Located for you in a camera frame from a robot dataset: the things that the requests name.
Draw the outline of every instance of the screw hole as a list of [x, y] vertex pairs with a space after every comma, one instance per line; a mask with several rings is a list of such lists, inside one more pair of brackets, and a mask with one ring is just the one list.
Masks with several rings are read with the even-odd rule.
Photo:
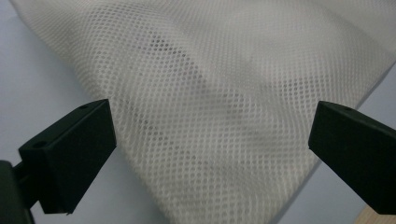
[[47, 144], [46, 141], [40, 141], [33, 145], [34, 148], [44, 147]]

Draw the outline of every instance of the white cloth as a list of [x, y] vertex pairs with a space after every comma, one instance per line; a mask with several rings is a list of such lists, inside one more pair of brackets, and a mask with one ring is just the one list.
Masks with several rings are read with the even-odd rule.
[[396, 59], [393, 0], [12, 0], [174, 223], [266, 223], [316, 162], [318, 100], [355, 106]]

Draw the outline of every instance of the white mesh fabric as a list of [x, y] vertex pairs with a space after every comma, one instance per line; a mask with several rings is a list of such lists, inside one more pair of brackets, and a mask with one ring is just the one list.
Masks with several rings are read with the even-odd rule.
[[318, 100], [355, 106], [396, 59], [393, 0], [13, 0], [109, 98], [174, 223], [266, 223], [316, 162]]

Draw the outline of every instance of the white surface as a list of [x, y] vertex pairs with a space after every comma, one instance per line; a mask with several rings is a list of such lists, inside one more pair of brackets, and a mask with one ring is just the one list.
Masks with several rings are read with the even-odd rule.
[[[360, 111], [396, 127], [396, 69]], [[14, 165], [17, 148], [90, 98], [72, 69], [28, 30], [6, 0], [0, 0], [0, 159]], [[326, 165], [321, 164], [290, 208], [277, 221], [353, 223], [364, 203]], [[119, 150], [115, 150], [71, 216], [43, 216], [44, 223], [166, 223]]]

